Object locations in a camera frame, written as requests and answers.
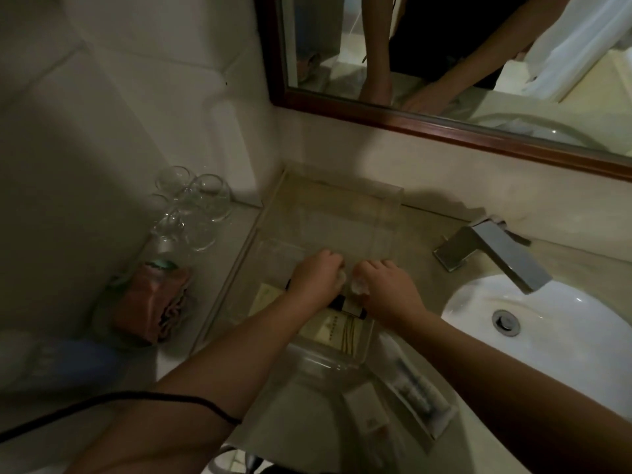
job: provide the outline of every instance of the toothbrush package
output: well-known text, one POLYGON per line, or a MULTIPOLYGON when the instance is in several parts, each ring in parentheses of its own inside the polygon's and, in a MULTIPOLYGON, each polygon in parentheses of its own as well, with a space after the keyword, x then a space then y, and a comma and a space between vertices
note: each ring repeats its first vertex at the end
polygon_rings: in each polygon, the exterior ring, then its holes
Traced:
POLYGON ((377 336, 367 366, 404 404, 420 427, 433 440, 438 439, 457 408, 417 371, 390 335, 381 332, 377 336))

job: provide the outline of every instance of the hand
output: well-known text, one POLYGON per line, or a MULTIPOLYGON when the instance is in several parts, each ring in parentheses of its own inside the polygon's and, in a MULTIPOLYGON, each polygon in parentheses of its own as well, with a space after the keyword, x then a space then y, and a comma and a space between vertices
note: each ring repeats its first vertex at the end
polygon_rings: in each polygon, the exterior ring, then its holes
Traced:
POLYGON ((366 281, 364 308, 384 327, 397 331, 406 320, 428 313, 413 280, 393 261, 363 261, 353 276, 366 281))
POLYGON ((288 294, 305 306, 311 314, 325 309, 340 294, 344 278, 338 272, 344 266, 340 254, 329 250, 305 258, 294 270, 288 294))
POLYGON ((439 80, 412 94, 402 104, 401 109, 411 113, 439 115, 458 94, 439 80))
POLYGON ((359 101, 372 105, 391 106, 393 84, 391 75, 380 78, 367 77, 359 93, 359 101))

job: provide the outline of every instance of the mirror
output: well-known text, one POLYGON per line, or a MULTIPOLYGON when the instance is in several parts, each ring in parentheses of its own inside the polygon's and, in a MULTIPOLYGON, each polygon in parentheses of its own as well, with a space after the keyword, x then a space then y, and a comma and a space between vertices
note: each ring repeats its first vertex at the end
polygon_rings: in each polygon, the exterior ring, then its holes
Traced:
POLYGON ((496 139, 545 140, 565 153, 632 157, 632 0, 277 6, 286 89, 463 122, 496 139))

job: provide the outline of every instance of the wooden mirror frame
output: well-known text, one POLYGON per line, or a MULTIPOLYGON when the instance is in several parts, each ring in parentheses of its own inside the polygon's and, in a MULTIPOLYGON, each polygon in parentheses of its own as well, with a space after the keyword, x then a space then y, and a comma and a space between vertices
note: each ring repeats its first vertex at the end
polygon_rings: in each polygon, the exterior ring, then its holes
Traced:
POLYGON ((447 118, 396 111, 288 86, 280 0, 255 0, 270 100, 275 106, 632 181, 632 158, 513 135, 447 118))

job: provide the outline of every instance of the person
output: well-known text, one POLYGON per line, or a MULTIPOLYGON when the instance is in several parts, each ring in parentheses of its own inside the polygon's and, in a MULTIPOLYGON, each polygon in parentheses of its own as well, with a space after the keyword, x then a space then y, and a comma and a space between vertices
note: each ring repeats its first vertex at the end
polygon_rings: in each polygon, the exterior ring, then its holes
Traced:
POLYGON ((367 79, 360 101, 391 105, 391 71, 428 82, 402 106, 438 115, 466 88, 493 90, 502 66, 562 15, 570 0, 362 0, 367 79))
MULTIPOLYGON (((293 336, 339 294, 343 263, 329 250, 306 258, 287 292, 154 389, 200 396, 242 418, 293 336)), ((632 424, 428 312, 393 262, 361 262, 354 276, 367 282, 369 315, 430 361, 531 472, 632 472, 632 424)), ((136 401, 67 474, 198 474, 233 427, 201 406, 136 401)))

